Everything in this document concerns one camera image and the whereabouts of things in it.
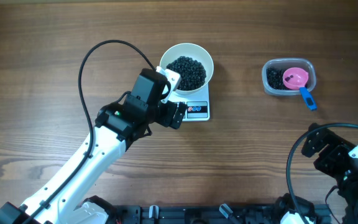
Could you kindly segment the pink scoop with blue handle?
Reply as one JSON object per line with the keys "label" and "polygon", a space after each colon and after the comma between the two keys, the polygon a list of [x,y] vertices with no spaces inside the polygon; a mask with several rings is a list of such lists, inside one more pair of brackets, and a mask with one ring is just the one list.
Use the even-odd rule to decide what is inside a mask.
{"label": "pink scoop with blue handle", "polygon": [[[294,78],[291,79],[289,82],[286,82],[284,78],[287,75],[294,74]],[[306,106],[311,110],[317,110],[317,105],[311,95],[311,93],[307,90],[306,84],[309,80],[309,73],[299,67],[292,67],[284,71],[283,74],[283,83],[284,85],[291,90],[299,90],[303,101],[305,102]]]}

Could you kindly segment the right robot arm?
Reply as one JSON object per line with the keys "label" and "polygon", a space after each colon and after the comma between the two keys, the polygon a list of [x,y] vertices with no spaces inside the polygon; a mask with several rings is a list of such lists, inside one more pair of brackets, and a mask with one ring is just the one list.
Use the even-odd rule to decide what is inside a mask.
{"label": "right robot arm", "polygon": [[301,153],[306,157],[315,154],[315,169],[334,178],[339,196],[345,199],[347,206],[342,223],[358,223],[358,145],[355,145],[332,131],[332,128],[354,128],[358,125],[349,123],[329,123],[318,125],[313,123],[307,132],[302,134],[290,149],[286,164],[286,194],[289,208],[280,215],[282,223],[322,223],[322,215],[315,212],[312,203],[295,195],[291,183],[291,162],[299,145]]}

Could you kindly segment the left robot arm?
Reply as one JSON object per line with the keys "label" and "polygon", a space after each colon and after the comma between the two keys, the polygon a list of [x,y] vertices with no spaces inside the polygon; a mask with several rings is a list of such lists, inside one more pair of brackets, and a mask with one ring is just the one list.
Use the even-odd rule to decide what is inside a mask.
{"label": "left robot arm", "polygon": [[113,222],[112,208],[83,197],[134,141],[151,135],[151,123],[180,127],[186,104],[168,100],[180,81],[169,69],[143,69],[123,103],[101,108],[83,144],[44,187],[18,207],[7,202],[0,208],[0,223]]}

